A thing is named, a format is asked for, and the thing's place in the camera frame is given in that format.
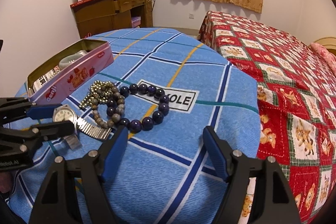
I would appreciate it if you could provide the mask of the person's left hand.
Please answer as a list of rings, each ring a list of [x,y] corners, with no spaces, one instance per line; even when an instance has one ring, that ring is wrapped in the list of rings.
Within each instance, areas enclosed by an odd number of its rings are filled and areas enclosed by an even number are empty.
[[[11,194],[15,185],[15,172],[0,173],[0,191],[2,194]]]

